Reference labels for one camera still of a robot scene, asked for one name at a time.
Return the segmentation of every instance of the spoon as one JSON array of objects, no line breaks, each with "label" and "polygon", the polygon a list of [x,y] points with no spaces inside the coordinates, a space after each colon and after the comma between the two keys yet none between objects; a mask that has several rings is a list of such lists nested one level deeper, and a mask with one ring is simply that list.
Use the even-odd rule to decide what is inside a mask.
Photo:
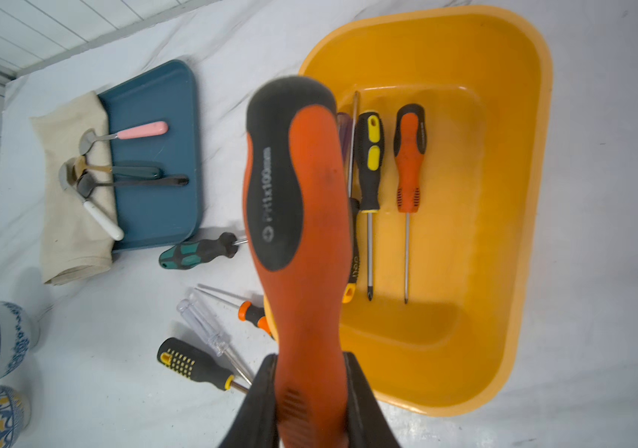
[{"label": "spoon", "polygon": [[125,237],[125,232],[113,222],[108,215],[102,212],[102,210],[98,209],[94,202],[88,200],[87,198],[82,197],[82,195],[75,189],[73,184],[75,183],[75,176],[73,171],[73,162],[74,160],[71,158],[63,165],[60,166],[60,172],[58,173],[58,179],[60,180],[60,186],[63,191],[67,192],[70,190],[73,195],[75,195],[81,202],[82,206],[87,210],[88,213],[97,221],[97,223],[105,230],[108,235],[114,239],[115,241],[119,241],[120,239]]},{"label": "spoon", "polygon": [[168,126],[164,121],[149,122],[146,125],[135,126],[134,128],[128,128],[120,130],[114,134],[108,134],[106,136],[98,136],[95,134],[94,129],[88,129],[80,137],[80,154],[85,155],[92,147],[92,144],[100,140],[114,140],[114,139],[139,139],[140,137],[161,136],[167,132]]},{"label": "spoon", "polygon": [[162,176],[162,170],[155,166],[98,166],[88,165],[85,156],[75,157],[75,176],[80,177],[86,170],[102,171],[117,175],[127,175],[141,179],[157,179]]},{"label": "spoon", "polygon": [[98,182],[90,173],[85,173],[77,180],[77,192],[84,198],[89,198],[92,191],[98,186],[139,186],[139,185],[156,185],[156,186],[184,186],[189,183],[189,178],[184,174],[168,175],[160,179],[143,180],[143,181],[117,181],[117,182]]}]

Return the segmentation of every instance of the beige cloth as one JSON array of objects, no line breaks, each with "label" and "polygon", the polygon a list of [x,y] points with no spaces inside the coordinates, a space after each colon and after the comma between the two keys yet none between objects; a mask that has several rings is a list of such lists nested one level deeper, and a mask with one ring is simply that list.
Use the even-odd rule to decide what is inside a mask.
[{"label": "beige cloth", "polygon": [[[60,166],[80,155],[80,137],[88,129],[103,136],[108,133],[108,114],[93,92],[75,98],[55,112],[30,119],[45,149],[45,225],[40,244],[43,282],[64,284],[107,271],[112,264],[115,243],[82,206],[72,192],[60,187]],[[111,165],[109,143],[96,142],[87,154],[92,165]],[[111,174],[93,171],[100,182]],[[92,201],[117,222],[115,193],[96,188]]]}]

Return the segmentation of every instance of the pink spoon handle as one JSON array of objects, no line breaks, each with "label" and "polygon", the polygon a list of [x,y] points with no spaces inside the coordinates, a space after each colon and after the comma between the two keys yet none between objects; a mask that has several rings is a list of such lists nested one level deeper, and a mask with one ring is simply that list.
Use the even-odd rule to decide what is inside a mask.
[{"label": "pink spoon handle", "polygon": [[149,122],[146,125],[135,126],[134,128],[120,130],[117,138],[121,140],[139,139],[140,137],[161,136],[167,132],[168,126],[164,121]]}]

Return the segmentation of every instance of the orange screwdriver handle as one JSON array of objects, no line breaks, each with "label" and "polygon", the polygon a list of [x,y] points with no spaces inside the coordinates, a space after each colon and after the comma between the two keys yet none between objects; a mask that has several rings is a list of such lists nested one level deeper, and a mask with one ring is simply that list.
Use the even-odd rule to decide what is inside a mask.
[{"label": "orange screwdriver handle", "polygon": [[282,335],[275,371],[287,447],[346,447],[341,300],[351,263],[349,202],[331,91],[271,81],[247,109],[244,224]]},{"label": "orange screwdriver handle", "polygon": [[270,330],[270,324],[267,322],[267,316],[264,314],[264,309],[258,306],[254,306],[252,302],[247,300],[239,307],[239,320],[245,322],[251,322],[255,327],[261,328],[266,331],[269,336],[272,335]]},{"label": "orange screwdriver handle", "polygon": [[416,213],[421,202],[419,173],[426,153],[424,108],[407,104],[396,113],[394,157],[399,170],[396,205],[401,213]]}]

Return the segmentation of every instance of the yellow and black screwdriver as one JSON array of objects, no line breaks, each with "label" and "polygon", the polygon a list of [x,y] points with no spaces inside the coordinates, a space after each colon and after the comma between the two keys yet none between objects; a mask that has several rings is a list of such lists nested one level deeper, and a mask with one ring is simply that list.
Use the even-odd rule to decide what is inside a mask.
[{"label": "yellow and black screwdriver", "polygon": [[354,151],[359,166],[361,205],[366,214],[366,258],[368,300],[374,298],[374,214],[379,211],[378,184],[384,159],[384,125],[378,113],[369,111],[359,116],[354,133]]},{"label": "yellow and black screwdriver", "polygon": [[210,383],[220,391],[228,391],[229,388],[244,393],[249,391],[234,381],[234,373],[217,365],[210,355],[176,337],[170,337],[160,345],[157,361],[185,378]]}]

